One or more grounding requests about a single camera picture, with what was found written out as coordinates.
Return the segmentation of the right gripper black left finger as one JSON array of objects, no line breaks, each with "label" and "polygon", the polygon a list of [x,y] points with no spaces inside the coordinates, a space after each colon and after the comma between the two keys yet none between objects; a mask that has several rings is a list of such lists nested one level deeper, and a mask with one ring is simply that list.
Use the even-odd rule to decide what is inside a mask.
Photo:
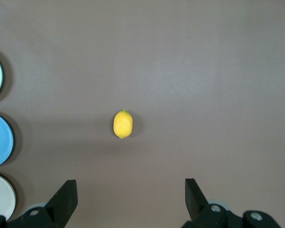
[{"label": "right gripper black left finger", "polygon": [[43,207],[34,207],[8,223],[9,228],[64,228],[77,207],[76,180],[66,181]]}]

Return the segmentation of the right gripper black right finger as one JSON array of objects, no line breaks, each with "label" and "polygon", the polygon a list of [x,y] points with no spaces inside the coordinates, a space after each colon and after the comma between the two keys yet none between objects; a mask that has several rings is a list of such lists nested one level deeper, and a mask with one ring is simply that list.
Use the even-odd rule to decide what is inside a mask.
[{"label": "right gripper black right finger", "polygon": [[185,204],[190,216],[183,228],[241,228],[242,218],[219,204],[210,204],[195,179],[185,180]]}]

